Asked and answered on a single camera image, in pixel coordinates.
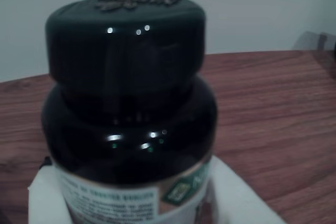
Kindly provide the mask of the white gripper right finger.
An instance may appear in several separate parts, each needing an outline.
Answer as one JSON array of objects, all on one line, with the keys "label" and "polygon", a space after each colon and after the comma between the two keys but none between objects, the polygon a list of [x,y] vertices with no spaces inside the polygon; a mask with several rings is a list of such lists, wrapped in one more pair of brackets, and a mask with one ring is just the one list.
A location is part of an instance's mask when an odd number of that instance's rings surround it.
[{"label": "white gripper right finger", "polygon": [[194,223],[285,223],[229,166],[212,155],[209,181]]}]

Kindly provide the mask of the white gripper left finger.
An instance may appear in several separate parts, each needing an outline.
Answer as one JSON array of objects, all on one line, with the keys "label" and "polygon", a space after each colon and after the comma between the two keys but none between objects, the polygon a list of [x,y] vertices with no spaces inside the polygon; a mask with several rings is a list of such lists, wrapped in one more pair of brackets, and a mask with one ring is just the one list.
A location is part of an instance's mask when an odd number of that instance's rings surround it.
[{"label": "white gripper left finger", "polygon": [[43,167],[28,187],[29,224],[71,224],[72,219],[52,167]]}]

